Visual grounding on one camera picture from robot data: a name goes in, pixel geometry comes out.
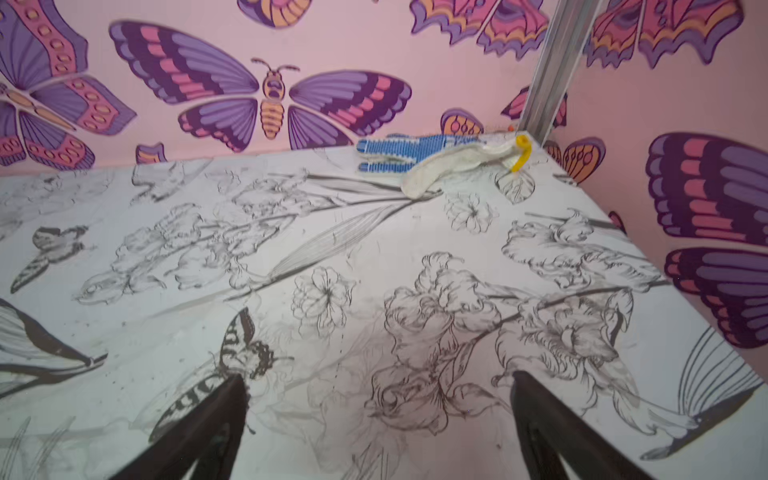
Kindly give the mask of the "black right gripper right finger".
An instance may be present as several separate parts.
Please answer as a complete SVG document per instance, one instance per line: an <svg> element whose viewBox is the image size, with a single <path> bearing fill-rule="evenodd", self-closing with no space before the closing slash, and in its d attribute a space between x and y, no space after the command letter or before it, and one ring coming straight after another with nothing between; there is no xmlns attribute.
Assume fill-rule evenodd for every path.
<svg viewBox="0 0 768 480"><path fill-rule="evenodd" d="M520 449L532 479L648 479L581 417L525 371L510 392Z"/></svg>

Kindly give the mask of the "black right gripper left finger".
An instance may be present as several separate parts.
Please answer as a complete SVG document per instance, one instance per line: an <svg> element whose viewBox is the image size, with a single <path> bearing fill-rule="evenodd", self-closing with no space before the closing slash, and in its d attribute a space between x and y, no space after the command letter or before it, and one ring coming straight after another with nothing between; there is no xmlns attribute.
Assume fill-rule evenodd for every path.
<svg viewBox="0 0 768 480"><path fill-rule="evenodd" d="M245 430L247 407L243 378L236 375L225 380L111 478L229 479Z"/></svg>

